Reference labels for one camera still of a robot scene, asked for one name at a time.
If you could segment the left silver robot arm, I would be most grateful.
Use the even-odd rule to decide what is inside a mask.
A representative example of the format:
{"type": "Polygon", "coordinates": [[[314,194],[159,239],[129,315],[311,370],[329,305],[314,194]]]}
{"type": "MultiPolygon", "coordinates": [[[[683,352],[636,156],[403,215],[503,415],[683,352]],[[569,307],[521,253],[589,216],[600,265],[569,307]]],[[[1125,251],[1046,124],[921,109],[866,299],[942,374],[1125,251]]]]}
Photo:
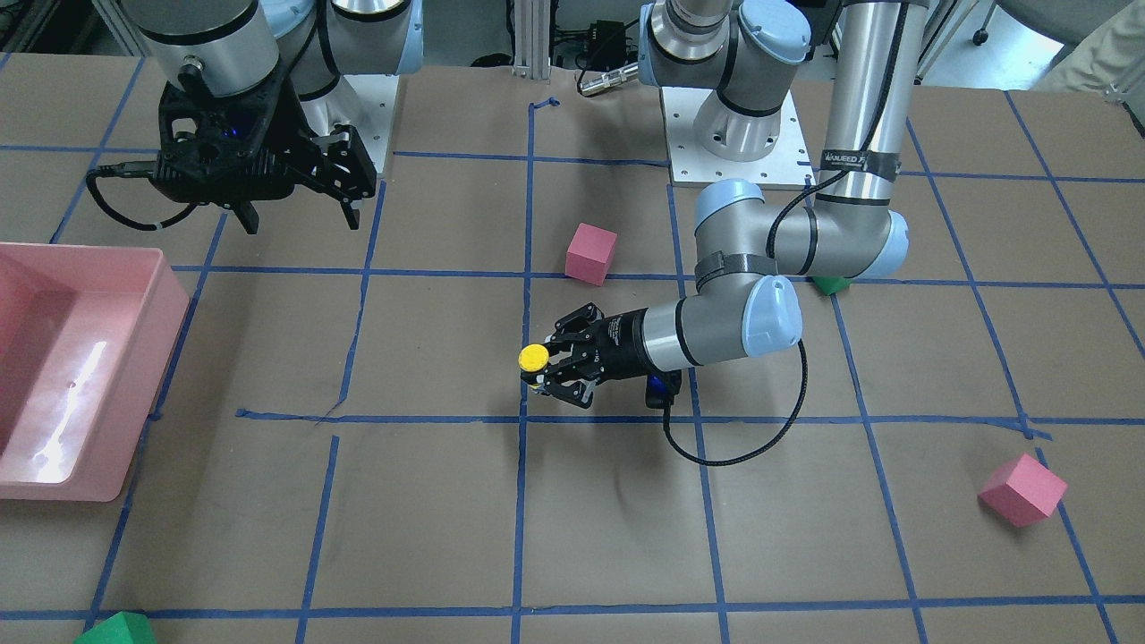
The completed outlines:
{"type": "MultiPolygon", "coordinates": [[[[597,386],[633,377],[676,396],[685,369],[757,358],[802,340],[791,277],[882,277],[909,249],[890,209],[905,118],[931,11],[929,1],[843,1],[818,183],[781,207],[752,180],[725,178],[696,201],[696,291],[679,301],[606,317],[593,304],[558,319],[524,347],[528,388],[582,408],[597,386]]],[[[711,91],[700,109],[706,150],[760,158],[812,47],[810,21],[785,1],[656,1],[640,16],[639,77],[655,87],[711,91]]]]}

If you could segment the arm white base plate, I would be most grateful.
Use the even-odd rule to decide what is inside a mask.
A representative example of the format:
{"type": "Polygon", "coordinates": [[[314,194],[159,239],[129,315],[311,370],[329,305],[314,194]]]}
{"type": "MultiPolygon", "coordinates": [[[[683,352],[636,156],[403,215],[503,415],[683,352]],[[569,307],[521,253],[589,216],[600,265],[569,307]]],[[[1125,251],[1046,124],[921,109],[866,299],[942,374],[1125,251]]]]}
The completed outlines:
{"type": "Polygon", "coordinates": [[[387,174],[390,159],[401,81],[400,76],[344,76],[344,121],[360,133],[379,176],[387,174]]]}
{"type": "Polygon", "coordinates": [[[739,113],[708,121],[713,91],[663,87],[661,99],[674,186],[742,179],[763,189],[802,189],[812,178],[793,94],[777,113],[753,121],[739,113]]]}

